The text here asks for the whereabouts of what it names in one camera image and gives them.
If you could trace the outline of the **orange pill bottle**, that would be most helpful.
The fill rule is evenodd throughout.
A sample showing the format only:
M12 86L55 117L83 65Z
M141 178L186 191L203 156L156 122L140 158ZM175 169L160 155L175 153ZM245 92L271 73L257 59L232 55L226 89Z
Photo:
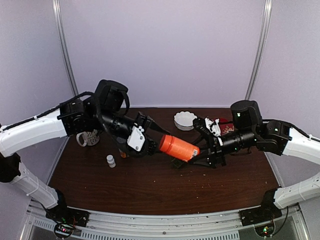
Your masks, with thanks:
M200 148L172 135L163 135L159 150L178 160L188 162L200 153Z

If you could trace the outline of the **grey lid pill bottle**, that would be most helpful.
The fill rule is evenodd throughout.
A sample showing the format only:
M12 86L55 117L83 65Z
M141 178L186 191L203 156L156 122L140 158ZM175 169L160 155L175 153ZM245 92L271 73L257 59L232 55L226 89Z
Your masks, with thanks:
M121 138L121 137L117 137L116 138L116 142L117 142L117 146L118 146L118 150L119 150L120 156L122 158L124 158L124 159L128 158L129 155L124 151L126 140Z

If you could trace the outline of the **green weekly pill organizer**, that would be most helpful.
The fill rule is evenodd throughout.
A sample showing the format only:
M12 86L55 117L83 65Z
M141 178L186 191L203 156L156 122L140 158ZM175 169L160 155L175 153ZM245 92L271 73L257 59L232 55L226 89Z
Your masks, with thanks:
M181 169L186 165L186 162L184 162L183 160L177 159L177 158L172 158L171 159L171 166L174 169Z

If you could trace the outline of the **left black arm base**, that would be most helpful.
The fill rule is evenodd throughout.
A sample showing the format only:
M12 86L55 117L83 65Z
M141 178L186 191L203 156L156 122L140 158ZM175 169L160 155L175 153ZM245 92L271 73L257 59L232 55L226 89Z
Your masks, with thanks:
M90 213L86 210L70 208L67 206L64 194L56 190L57 205L53 208L43 209L46 217L55 222L53 233L59 239L69 238L78 229L76 227L86 227Z

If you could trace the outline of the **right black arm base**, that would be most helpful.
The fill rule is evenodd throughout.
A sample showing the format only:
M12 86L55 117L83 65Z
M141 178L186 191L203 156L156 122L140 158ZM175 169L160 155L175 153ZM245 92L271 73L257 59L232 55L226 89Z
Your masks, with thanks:
M254 225L259 237L270 238L276 232L274 220L282 216L282 211L275 205L276 188L264 193L260 206L239 211L242 226Z

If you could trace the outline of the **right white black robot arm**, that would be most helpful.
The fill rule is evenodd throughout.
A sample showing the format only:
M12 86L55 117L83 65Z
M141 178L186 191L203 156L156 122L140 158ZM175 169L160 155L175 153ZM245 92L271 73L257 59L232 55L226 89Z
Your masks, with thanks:
M297 157L315 164L320 163L320 140L305 133L290 122L277 119L263 119L258 103L254 100L240 100L230 107L234 131L221 135L217 120L197 117L192 123L200 133L195 140L206 141L198 155L189 162L215 168L218 164L226 165L225 156L242 149L257 148L265 153L278 156ZM319 197L320 175L316 174L299 183L268 190L261 205L256 210L259 220L268 220L276 209Z

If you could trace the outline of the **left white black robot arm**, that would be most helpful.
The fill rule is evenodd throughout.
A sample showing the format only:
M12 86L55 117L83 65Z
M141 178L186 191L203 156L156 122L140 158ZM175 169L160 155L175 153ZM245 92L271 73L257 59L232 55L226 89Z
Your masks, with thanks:
M128 91L119 82L102 79L94 92L85 91L39 115L2 126L0 181L17 186L40 202L49 217L69 221L72 211L63 193L32 174L18 151L47 140L98 131L110 134L113 139L121 138L117 146L131 157L154 155L158 144L147 135L147 130L162 134L166 130L142 113L134 119L127 117L127 111L121 107L130 107Z

